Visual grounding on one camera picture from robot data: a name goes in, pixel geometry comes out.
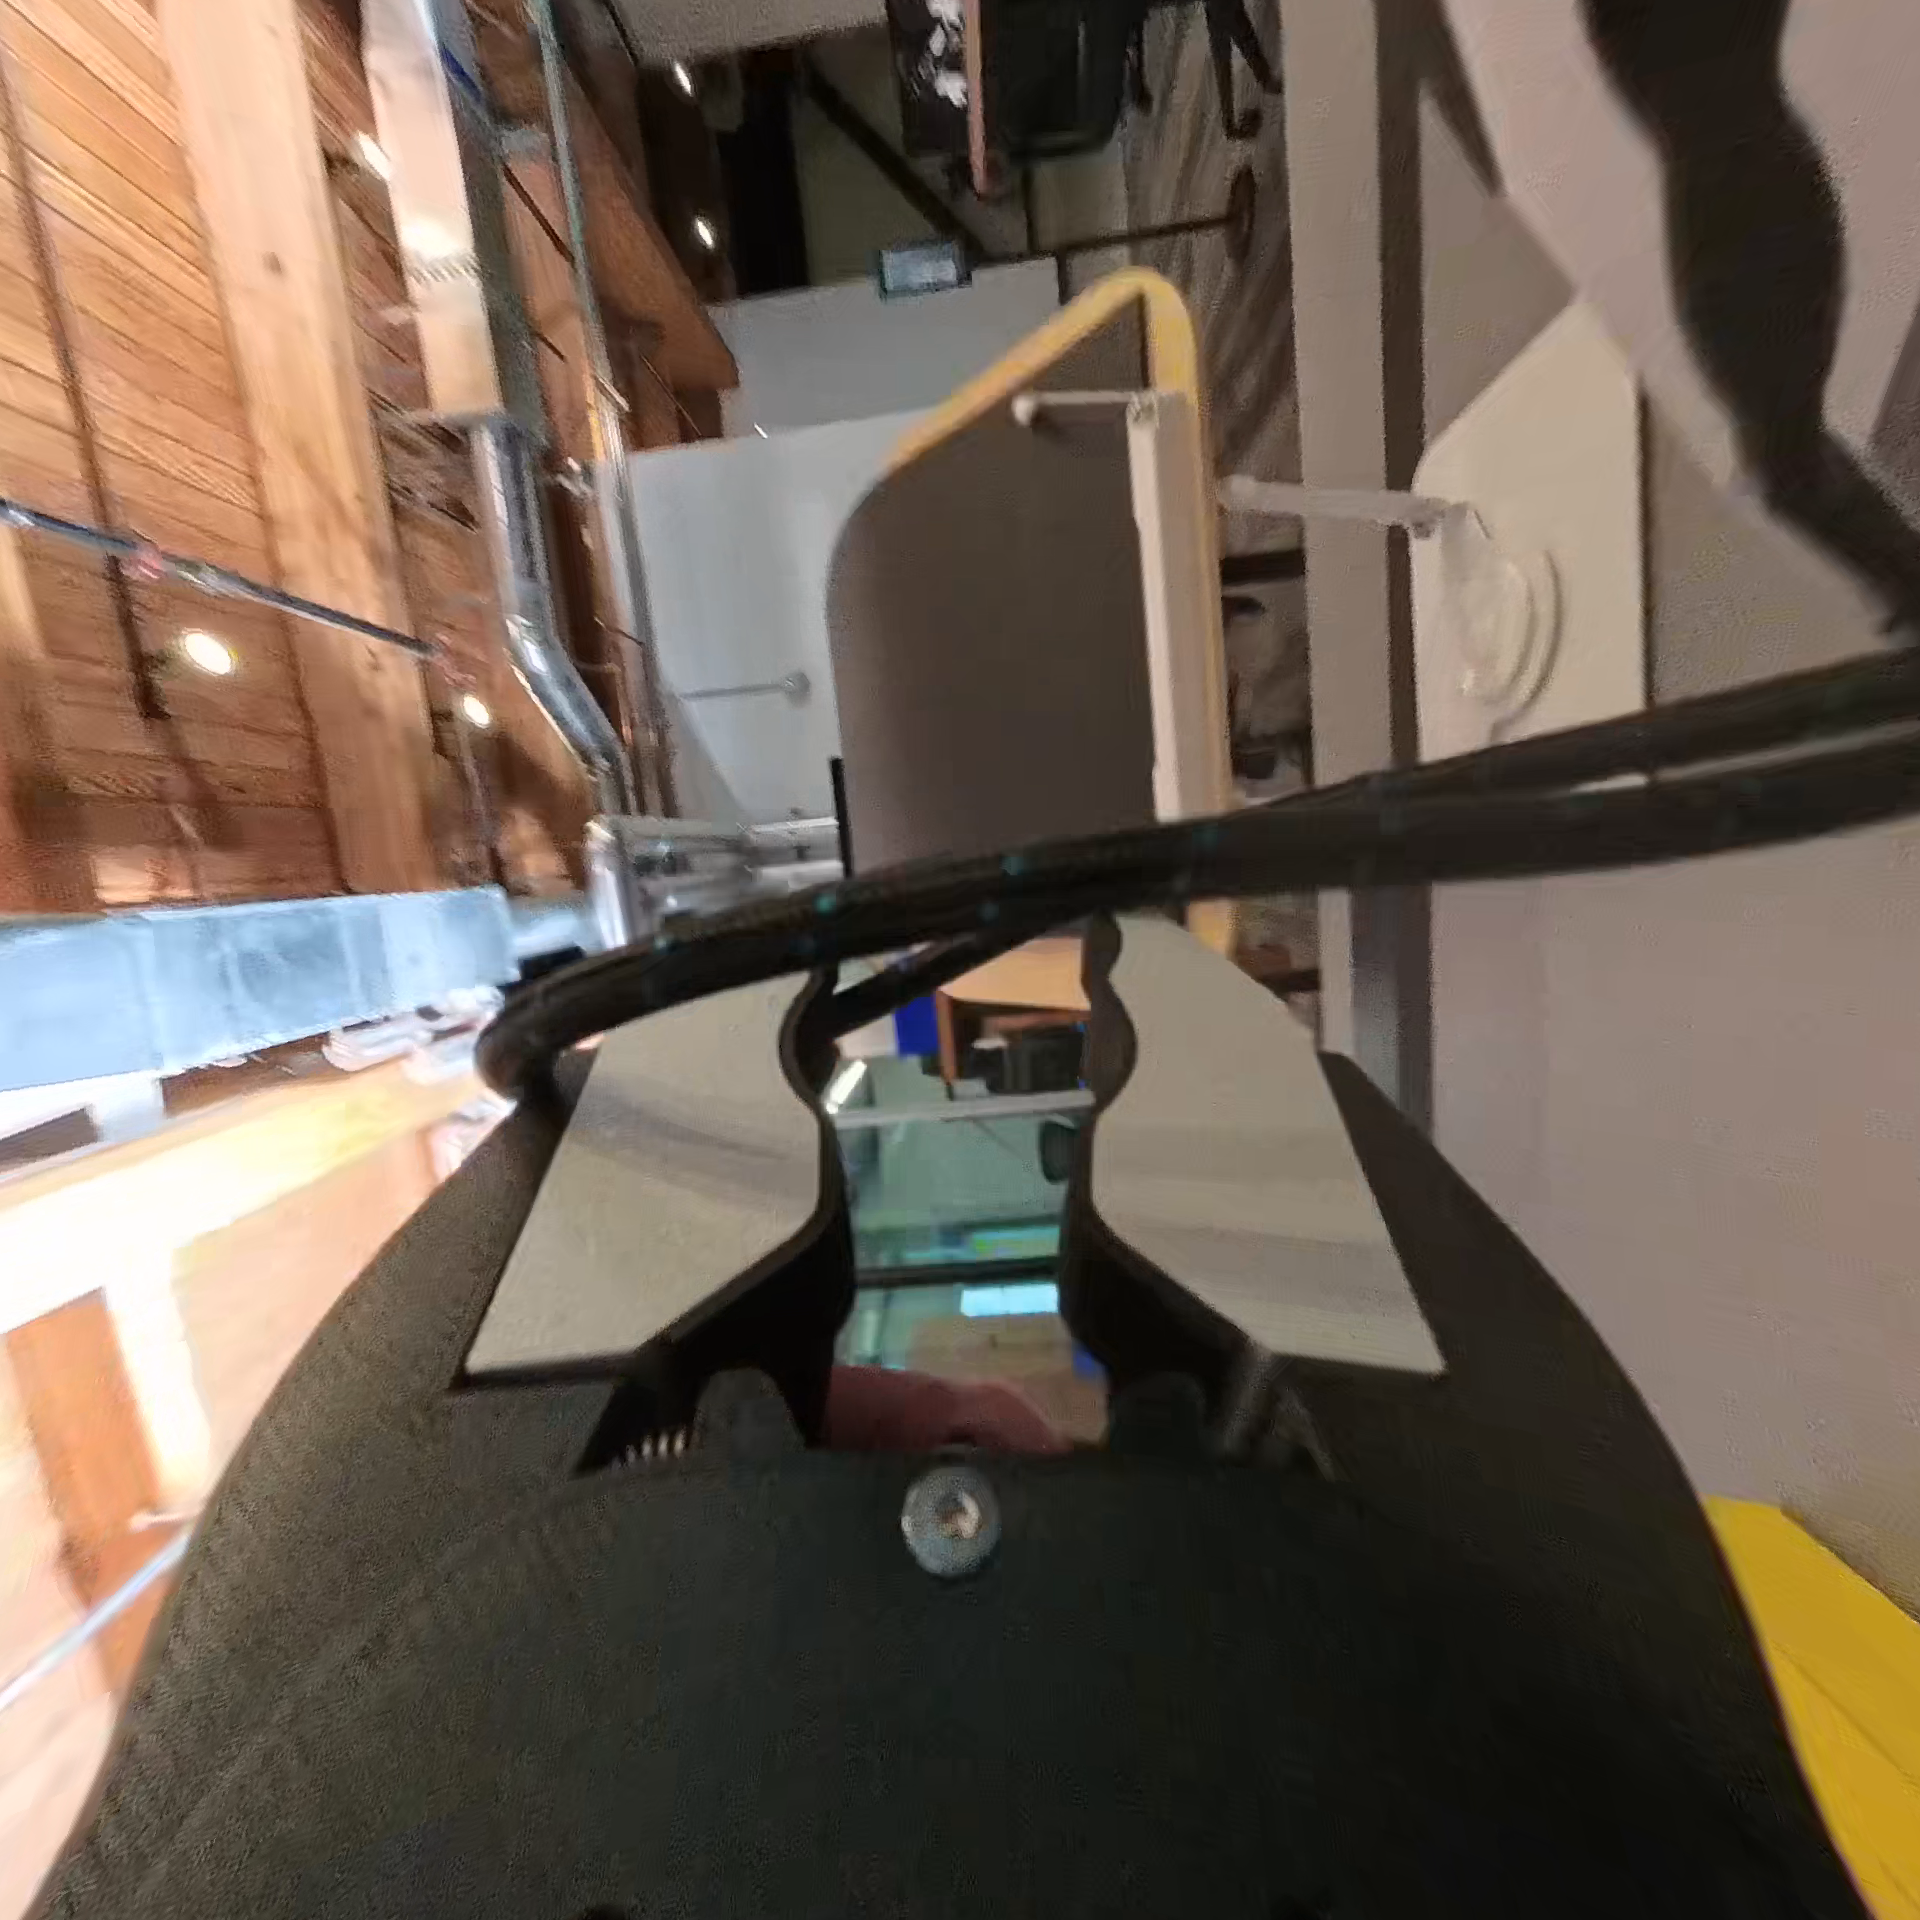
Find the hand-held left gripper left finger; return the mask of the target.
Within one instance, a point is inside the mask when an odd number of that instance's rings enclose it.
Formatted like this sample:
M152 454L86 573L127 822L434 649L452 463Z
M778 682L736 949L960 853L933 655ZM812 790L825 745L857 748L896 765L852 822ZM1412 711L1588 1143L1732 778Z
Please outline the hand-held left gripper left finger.
M600 1038L492 1300L470 1381L656 1370L694 1396L758 1367L818 1392L845 1324L845 1173L822 1109L833 974Z

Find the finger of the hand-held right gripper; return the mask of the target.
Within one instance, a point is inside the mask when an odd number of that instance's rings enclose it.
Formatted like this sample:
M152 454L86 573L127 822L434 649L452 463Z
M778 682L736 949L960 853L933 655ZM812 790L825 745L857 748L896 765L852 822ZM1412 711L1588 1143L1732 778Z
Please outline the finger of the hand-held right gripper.
M1826 422L1887 481L1917 477L1917 4L1789 2L1783 82L1839 214Z
M1694 463L1914 634L1914 479L1826 422L1839 214L1789 4L1445 4L1495 177Z

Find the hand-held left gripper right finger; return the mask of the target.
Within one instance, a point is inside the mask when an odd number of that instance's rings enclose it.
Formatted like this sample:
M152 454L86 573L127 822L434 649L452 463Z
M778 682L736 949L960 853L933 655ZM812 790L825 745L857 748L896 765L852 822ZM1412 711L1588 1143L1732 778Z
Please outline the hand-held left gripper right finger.
M1440 1375L1309 1026L1184 925L1092 919L1065 1320L1114 1384L1253 1360Z

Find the yellow plastic bin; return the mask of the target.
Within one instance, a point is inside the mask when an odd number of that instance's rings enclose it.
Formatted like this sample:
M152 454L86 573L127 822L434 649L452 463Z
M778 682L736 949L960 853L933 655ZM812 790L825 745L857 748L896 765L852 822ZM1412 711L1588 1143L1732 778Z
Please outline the yellow plastic bin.
M1807 1776L1873 1914L1917 1914L1917 1623L1784 1510L1702 1503Z

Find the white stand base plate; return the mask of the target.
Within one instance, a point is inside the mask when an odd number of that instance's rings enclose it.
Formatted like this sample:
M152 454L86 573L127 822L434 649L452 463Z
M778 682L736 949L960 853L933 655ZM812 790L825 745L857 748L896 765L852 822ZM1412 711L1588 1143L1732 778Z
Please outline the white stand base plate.
M1225 655L1204 581L1212 518L1196 397L1170 383L998 397L1021 429L1117 422L1135 525L1151 790L1166 822L1232 802ZM1215 481L1226 512L1408 538L1421 762L1638 712L1640 393L1602 325L1568 303L1429 448L1412 490Z

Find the metal duct pipe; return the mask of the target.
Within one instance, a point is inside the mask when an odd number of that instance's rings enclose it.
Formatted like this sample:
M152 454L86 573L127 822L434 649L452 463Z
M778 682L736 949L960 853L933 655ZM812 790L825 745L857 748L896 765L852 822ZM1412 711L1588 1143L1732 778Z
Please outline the metal duct pipe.
M632 759L567 649L549 557L540 458L546 410L537 337L519 286L504 134L477 78L463 4L426 2L422 64L442 124L439 240L416 216L412 260L436 404L468 428L477 510L517 670L565 733L604 813L637 808Z

